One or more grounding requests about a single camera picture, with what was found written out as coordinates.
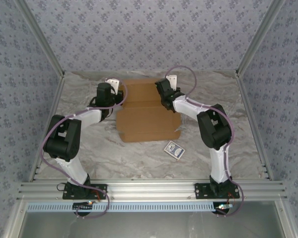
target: cardboard box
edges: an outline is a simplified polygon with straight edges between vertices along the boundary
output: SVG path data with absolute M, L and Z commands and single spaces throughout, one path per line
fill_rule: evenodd
M 181 131 L 176 129 L 181 125 L 181 115 L 161 105 L 154 84 L 159 79 L 124 80 L 128 96 L 116 119 L 117 130 L 124 142 L 175 140 L 180 137 Z

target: white robotic arm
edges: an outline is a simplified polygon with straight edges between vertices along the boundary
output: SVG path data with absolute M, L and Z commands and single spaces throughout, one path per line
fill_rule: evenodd
M 226 119 L 218 112 L 225 114 L 221 105 L 204 105 L 193 101 L 180 92 L 176 87 L 176 76 L 167 76 L 157 81 L 156 87 L 161 97 L 161 104 L 168 110 L 183 113 L 199 124 L 200 134 L 203 142 L 210 149 L 212 171 L 210 176 L 210 188 L 216 197 L 227 195 L 227 188 L 232 188 L 228 179 L 228 159 L 226 158 L 227 174 L 224 166 L 224 153 L 227 155 L 228 142 L 231 139 L 231 130 Z
M 44 147 L 52 158 L 62 169 L 75 181 L 85 184 L 89 180 L 87 172 L 83 169 L 77 156 L 80 142 L 80 131 L 88 126 L 98 123 L 108 116 L 109 110 L 97 110 L 94 107 L 108 107 L 122 100 L 122 92 L 119 94 L 119 81 L 108 79 L 106 83 L 98 85 L 97 97 L 93 98 L 87 111 L 78 116 L 70 118 L 66 123 L 60 125 L 56 133 L 52 135 Z M 63 116 L 54 115 L 50 127 L 59 121 Z M 70 178 L 68 182 L 77 186 Z
M 201 112 L 206 112 L 208 109 L 203 108 L 204 104 L 200 104 L 192 99 L 189 99 L 189 101 L 190 103 L 188 102 L 188 99 L 185 97 L 185 95 L 177 97 L 173 101 L 174 110 L 178 113 L 185 114 L 190 118 L 198 121 L 197 115 L 200 114 Z M 211 155 L 211 162 L 212 162 L 211 177 L 217 183 L 225 182 L 228 179 L 224 168 L 225 145 L 221 146 L 219 150 L 210 148 L 210 155 Z

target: aluminum frame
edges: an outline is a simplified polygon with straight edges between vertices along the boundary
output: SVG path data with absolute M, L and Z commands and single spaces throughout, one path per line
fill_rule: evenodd
M 30 27 L 33 35 L 35 36 L 37 42 L 40 44 L 43 52 L 45 53 L 46 57 L 48 58 L 51 66 L 58 74 L 58 76 L 63 76 L 62 67 L 56 58 L 51 46 L 49 45 L 47 39 L 44 36 L 43 31 L 41 30 L 40 26 L 38 25 L 32 11 L 30 10 L 28 4 L 25 0 L 14 0 L 16 6 L 20 10 L 21 14 L 23 15 L 24 20 Z
M 246 113 L 249 118 L 254 140 L 264 167 L 267 169 L 269 179 L 235 179 L 240 183 L 244 190 L 245 201 L 275 201 L 279 218 L 286 238 L 298 238 L 298 229 L 290 210 L 289 202 L 285 192 L 285 186 L 282 181 L 274 181 L 272 170 L 267 159 L 263 143 L 261 141 L 259 130 L 255 123 L 255 118 L 247 98 L 245 87 L 242 80 L 237 77 L 237 83 L 240 88 L 242 99 L 245 105 Z M 53 106 L 49 114 L 49 118 L 56 112 L 64 79 L 61 78 L 54 97 Z M 65 179 L 35 179 L 35 172 L 39 168 L 41 160 L 37 152 L 35 163 L 29 178 L 30 182 L 21 184 L 19 193 L 17 194 L 17 202 L 12 210 L 11 217 L 6 226 L 3 237 L 18 237 L 26 213 L 29 202 L 51 202 L 64 203 L 62 200 L 62 192 L 56 190 L 56 185 L 64 182 Z M 108 187 L 108 195 L 112 202 L 192 202 L 195 199 L 194 184 L 197 182 L 209 182 L 206 179 L 95 179 L 92 183 L 106 183 Z M 206 199 L 203 201 L 223 201 L 221 199 Z
M 272 0 L 271 4 L 269 5 L 266 14 L 261 21 L 257 31 L 249 44 L 243 58 L 241 59 L 236 71 L 238 72 L 238 76 L 242 76 L 248 65 L 254 58 L 256 51 L 258 50 L 260 44 L 264 40 L 266 33 L 269 31 L 270 27 L 275 21 L 276 16 L 278 15 L 280 9 L 284 5 L 285 0 Z

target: aluminum rail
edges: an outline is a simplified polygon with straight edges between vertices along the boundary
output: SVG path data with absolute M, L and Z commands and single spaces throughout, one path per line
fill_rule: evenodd
M 277 201 L 287 198 L 282 181 L 268 179 L 235 179 L 244 191 L 245 201 Z M 39 180 L 21 184 L 18 200 L 23 201 L 64 201 L 63 193 L 57 191 L 57 184 L 65 180 Z M 182 202 L 197 201 L 194 184 L 209 183 L 208 180 L 175 179 L 175 180 L 92 180 L 92 183 L 108 185 L 108 195 L 117 202 Z M 223 201 L 224 199 L 203 199 L 201 201 Z

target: patterned wallpaper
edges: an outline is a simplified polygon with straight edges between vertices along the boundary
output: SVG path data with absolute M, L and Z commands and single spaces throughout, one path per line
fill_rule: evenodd
M 271 0 L 27 0 L 68 71 L 235 69 Z
M 13 0 L 0 0 L 0 237 L 29 177 L 58 77 Z
M 298 221 L 298 0 L 286 0 L 243 76 L 275 179 Z

